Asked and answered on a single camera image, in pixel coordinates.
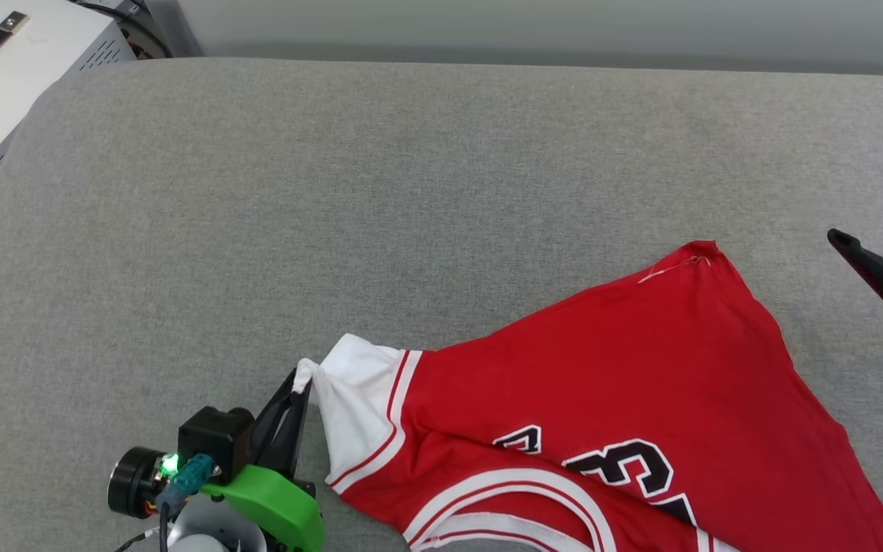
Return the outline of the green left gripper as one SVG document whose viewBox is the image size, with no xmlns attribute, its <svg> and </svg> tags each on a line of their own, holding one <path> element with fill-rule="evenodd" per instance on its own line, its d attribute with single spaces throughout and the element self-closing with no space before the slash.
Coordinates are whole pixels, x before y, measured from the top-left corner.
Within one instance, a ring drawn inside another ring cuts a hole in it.
<svg viewBox="0 0 883 552">
<path fill-rule="evenodd" d="M 221 498 L 246 521 L 290 551 L 321 551 L 326 528 L 316 499 L 296 485 L 297 461 L 312 382 L 294 390 L 292 370 L 255 420 L 251 460 L 228 485 L 206 483 L 200 492 Z M 273 465 L 273 469 L 258 467 Z"/>
</svg>

